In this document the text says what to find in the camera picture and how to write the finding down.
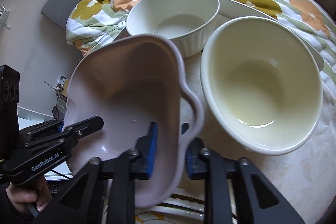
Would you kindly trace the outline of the left hand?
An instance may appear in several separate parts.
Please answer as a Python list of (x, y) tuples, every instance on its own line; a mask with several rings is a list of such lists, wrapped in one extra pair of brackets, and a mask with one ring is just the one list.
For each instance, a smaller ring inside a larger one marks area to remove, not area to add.
[(52, 196), (47, 186), (47, 181), (42, 176), (37, 185), (31, 189), (23, 189), (14, 186), (12, 183), (6, 188), (6, 194), (13, 206), (23, 214), (28, 214), (27, 203), (36, 203), (37, 211), (40, 213), (51, 202)]

